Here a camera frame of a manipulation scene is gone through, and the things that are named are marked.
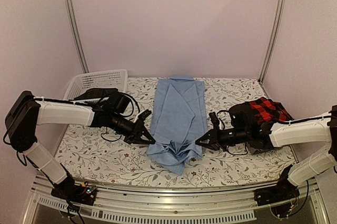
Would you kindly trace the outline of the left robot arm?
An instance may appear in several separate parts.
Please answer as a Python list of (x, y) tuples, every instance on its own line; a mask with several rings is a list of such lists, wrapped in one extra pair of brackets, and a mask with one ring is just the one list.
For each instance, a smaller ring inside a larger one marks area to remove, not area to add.
[(155, 139), (145, 128), (149, 110), (140, 112), (134, 122), (124, 113), (133, 97), (114, 89), (96, 103), (80, 100), (55, 100), (36, 97), (30, 91), (20, 94), (5, 118), (5, 144), (24, 156), (23, 164), (32, 163), (67, 200), (78, 196), (78, 188), (70, 173), (38, 142), (36, 127), (44, 124), (76, 124), (91, 128), (110, 128), (124, 137), (128, 144), (154, 144)]

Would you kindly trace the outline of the light blue long sleeve shirt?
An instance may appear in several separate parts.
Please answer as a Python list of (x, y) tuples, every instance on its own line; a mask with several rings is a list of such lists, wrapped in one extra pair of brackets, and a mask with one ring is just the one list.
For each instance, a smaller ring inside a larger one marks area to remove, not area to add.
[(195, 141), (207, 132), (205, 84), (188, 76), (157, 83), (147, 155), (179, 176), (192, 158), (202, 157)]

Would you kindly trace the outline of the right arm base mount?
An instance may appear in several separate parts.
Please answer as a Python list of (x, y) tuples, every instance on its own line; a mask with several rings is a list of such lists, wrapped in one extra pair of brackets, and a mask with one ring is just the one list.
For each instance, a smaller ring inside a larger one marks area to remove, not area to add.
[(258, 206), (279, 203), (291, 199), (295, 200), (294, 203), (288, 202), (272, 207), (271, 211), (277, 218), (289, 217), (300, 195), (298, 186), (294, 186), (288, 181), (291, 168), (292, 165), (289, 165), (282, 171), (276, 185), (254, 190), (254, 200), (257, 202)]

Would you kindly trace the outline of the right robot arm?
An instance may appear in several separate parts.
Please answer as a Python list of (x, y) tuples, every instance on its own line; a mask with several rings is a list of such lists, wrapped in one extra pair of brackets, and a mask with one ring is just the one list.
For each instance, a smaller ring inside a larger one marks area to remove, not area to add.
[(277, 201), (289, 196), (293, 187), (322, 174), (336, 166), (336, 106), (321, 115), (291, 120), (282, 107), (271, 101), (245, 102), (227, 111), (231, 118), (230, 129), (220, 129), (216, 113), (209, 114), (213, 128), (195, 143), (199, 146), (226, 151), (228, 147), (247, 143), (256, 150), (269, 150), (285, 145), (323, 142), (325, 145), (303, 161), (284, 169), (278, 185), (272, 190)]

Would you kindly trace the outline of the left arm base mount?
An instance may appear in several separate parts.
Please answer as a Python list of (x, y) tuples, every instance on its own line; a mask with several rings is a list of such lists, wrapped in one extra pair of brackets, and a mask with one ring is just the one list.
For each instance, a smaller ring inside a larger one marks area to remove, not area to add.
[(69, 174), (59, 183), (55, 183), (52, 180), (50, 182), (53, 186), (52, 196), (88, 206), (94, 205), (97, 195), (97, 187), (95, 185), (88, 184), (87, 181), (76, 183)]

